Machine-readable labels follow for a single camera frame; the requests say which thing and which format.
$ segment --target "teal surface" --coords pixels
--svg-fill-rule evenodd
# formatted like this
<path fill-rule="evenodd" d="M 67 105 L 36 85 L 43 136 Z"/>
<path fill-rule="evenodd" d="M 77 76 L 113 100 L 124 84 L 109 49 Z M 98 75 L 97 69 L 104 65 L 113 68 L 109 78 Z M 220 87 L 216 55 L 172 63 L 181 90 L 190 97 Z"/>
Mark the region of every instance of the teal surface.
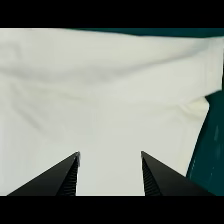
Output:
<path fill-rule="evenodd" d="M 73 28 L 138 36 L 216 37 L 224 28 Z M 224 92 L 207 97 L 208 116 L 195 147 L 187 177 L 215 195 L 224 196 Z"/>
<path fill-rule="evenodd" d="M 138 36 L 214 37 L 224 36 L 224 28 L 72 28 Z"/>

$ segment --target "dark green background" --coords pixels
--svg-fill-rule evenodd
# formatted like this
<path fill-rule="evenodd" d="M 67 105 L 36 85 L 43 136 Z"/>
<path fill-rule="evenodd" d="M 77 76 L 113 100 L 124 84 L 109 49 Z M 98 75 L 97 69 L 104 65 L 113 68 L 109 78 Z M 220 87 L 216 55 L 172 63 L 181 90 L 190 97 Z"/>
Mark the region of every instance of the dark green background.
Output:
<path fill-rule="evenodd" d="M 216 37 L 224 28 L 73 28 L 138 36 Z M 187 177 L 216 195 L 224 196 L 224 92 L 207 96 L 208 116 L 199 135 Z"/>

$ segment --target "white cloth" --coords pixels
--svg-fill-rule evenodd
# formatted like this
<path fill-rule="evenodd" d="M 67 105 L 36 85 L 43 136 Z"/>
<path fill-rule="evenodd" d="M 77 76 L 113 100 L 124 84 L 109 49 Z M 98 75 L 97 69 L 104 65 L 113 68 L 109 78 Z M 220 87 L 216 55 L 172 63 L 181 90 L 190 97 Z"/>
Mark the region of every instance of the white cloth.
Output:
<path fill-rule="evenodd" d="M 222 67 L 222 38 L 0 29 L 0 194 L 77 151 L 77 195 L 144 195 L 141 151 L 185 175 Z"/>

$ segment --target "white fabric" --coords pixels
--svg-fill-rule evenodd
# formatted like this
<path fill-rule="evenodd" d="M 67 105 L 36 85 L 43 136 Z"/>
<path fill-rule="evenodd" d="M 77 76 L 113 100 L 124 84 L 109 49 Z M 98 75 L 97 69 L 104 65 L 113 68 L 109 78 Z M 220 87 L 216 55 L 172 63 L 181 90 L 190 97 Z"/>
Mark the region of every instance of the white fabric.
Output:
<path fill-rule="evenodd" d="M 141 151 L 185 175 L 222 66 L 222 38 L 0 29 L 0 194 L 77 151 L 77 195 L 144 195 Z"/>

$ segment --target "folded cloth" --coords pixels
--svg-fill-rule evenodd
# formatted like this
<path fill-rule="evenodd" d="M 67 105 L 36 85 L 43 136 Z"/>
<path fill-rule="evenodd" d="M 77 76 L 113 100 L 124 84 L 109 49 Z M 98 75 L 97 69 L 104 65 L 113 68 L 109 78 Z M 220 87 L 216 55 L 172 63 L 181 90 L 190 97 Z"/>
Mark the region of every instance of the folded cloth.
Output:
<path fill-rule="evenodd" d="M 77 195 L 144 195 L 141 151 L 186 175 L 223 38 L 0 29 L 0 194 L 76 151 Z"/>

